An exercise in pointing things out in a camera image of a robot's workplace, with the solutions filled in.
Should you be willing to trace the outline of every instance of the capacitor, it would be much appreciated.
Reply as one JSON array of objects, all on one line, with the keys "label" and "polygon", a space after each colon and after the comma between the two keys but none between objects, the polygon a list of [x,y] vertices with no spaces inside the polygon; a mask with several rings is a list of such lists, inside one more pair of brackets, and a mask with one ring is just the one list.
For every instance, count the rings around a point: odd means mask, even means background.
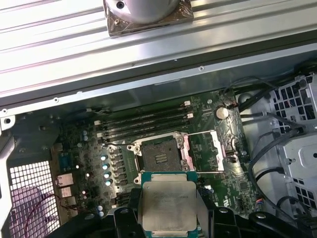
[{"label": "capacitor", "polygon": [[109,164],[103,165],[103,170],[107,170],[109,168]]},{"label": "capacitor", "polygon": [[227,108],[221,107],[216,110],[216,117],[220,120],[225,120],[229,116],[229,110]]},{"label": "capacitor", "polygon": [[108,173],[105,173],[105,174],[104,174],[104,177],[105,177],[106,179],[108,179],[110,176],[111,176],[111,172],[108,172]]},{"label": "capacitor", "polygon": [[100,156],[100,159],[101,159],[102,161],[105,161],[106,159],[108,159],[108,155],[101,155],[101,156]]},{"label": "capacitor", "polygon": [[110,186],[112,184],[112,179],[109,179],[105,182],[105,185],[106,186]]}]

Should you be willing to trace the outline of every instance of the ram slot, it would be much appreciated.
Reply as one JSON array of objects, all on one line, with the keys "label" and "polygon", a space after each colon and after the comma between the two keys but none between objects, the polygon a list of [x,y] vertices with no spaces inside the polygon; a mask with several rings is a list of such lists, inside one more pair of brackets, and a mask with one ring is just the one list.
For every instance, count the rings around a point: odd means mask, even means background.
[{"label": "ram slot", "polygon": [[185,107],[180,107],[179,105],[177,107],[173,108],[167,108],[160,111],[151,111],[151,112],[140,112],[137,116],[133,116],[130,118],[120,118],[120,119],[114,119],[111,121],[106,121],[106,127],[111,128],[111,126],[114,125],[125,125],[126,123],[133,123],[134,121],[139,120],[149,120],[149,119],[155,119],[155,118],[161,118],[164,115],[174,115],[179,114],[181,112],[185,112],[187,109]]},{"label": "ram slot", "polygon": [[169,121],[167,123],[162,123],[156,126],[144,128],[142,130],[131,131],[125,134],[116,134],[112,136],[107,136],[107,142],[114,142],[118,140],[128,139],[131,137],[141,136],[141,135],[148,135],[150,133],[156,133],[157,131],[167,131],[176,128],[181,128],[183,126],[189,125],[190,122],[187,119],[182,119],[179,121]]},{"label": "ram slot", "polygon": [[157,120],[146,120],[146,121],[141,121],[141,122],[138,122],[135,124],[129,124],[127,126],[118,126],[118,127],[112,128],[112,129],[107,129],[104,131],[104,133],[113,134],[113,133],[125,132],[125,131],[130,131],[133,129],[143,128],[145,126],[151,126],[151,125],[155,125],[155,124],[159,124],[159,123],[165,123],[165,122],[168,122],[171,120],[183,119],[185,117],[186,117],[186,114],[178,114],[178,115],[174,115],[174,116],[160,118]]}]

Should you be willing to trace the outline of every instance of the screw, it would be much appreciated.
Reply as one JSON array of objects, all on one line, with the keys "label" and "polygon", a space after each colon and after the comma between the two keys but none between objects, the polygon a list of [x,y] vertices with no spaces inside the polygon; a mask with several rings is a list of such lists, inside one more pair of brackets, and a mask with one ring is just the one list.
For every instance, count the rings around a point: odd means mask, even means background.
[{"label": "screw", "polygon": [[19,153],[24,153],[25,151],[26,151],[25,148],[20,148],[20,149],[19,149]]},{"label": "screw", "polygon": [[266,216],[264,214],[262,214],[262,213],[257,213],[256,217],[259,218],[259,219],[265,219],[266,218]]},{"label": "screw", "polygon": [[219,209],[219,212],[221,212],[221,213],[227,213],[227,212],[228,212],[228,210],[227,210],[227,209],[225,209],[225,208],[220,208],[220,209]]}]

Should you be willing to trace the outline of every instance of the metal bracket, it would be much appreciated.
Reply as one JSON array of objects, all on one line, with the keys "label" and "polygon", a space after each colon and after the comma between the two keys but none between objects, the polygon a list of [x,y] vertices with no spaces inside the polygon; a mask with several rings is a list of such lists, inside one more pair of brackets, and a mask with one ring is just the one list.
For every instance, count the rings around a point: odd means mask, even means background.
[{"label": "metal bracket", "polygon": [[8,116],[0,118],[0,135],[4,130],[8,130],[15,124],[15,116]]},{"label": "metal bracket", "polygon": [[210,132],[210,134],[212,136],[213,146],[218,150],[218,154],[216,156],[217,157],[218,170],[219,171],[224,171],[222,145],[221,145],[220,141],[218,140],[217,132],[215,130],[212,130]]},{"label": "metal bracket", "polygon": [[0,153],[0,189],[2,195],[2,197],[0,198],[0,210],[2,213],[2,215],[0,216],[0,228],[3,227],[12,207],[6,161],[14,150],[14,147],[14,138],[11,137]]}]

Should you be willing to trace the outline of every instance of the perforated metal mesh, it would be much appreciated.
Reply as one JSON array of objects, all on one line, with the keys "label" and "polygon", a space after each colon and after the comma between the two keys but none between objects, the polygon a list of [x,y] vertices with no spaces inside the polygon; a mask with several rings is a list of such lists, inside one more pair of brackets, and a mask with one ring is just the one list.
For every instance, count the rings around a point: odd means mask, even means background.
[{"label": "perforated metal mesh", "polygon": [[295,189],[298,196],[298,200],[303,202],[308,207],[317,209],[314,194],[311,191],[308,191],[307,189],[298,186],[295,186]]},{"label": "perforated metal mesh", "polygon": [[[280,87],[271,93],[272,108],[275,113],[294,122],[316,119],[314,94],[316,93],[316,79],[312,76],[301,76],[295,82]],[[282,134],[290,131],[290,127],[279,122]]]},{"label": "perforated metal mesh", "polygon": [[[10,234],[23,238],[28,215],[36,205],[53,194],[53,181],[48,161],[10,168],[12,211],[9,215]],[[56,199],[43,200],[28,221],[28,238],[43,238],[59,227]]]}]

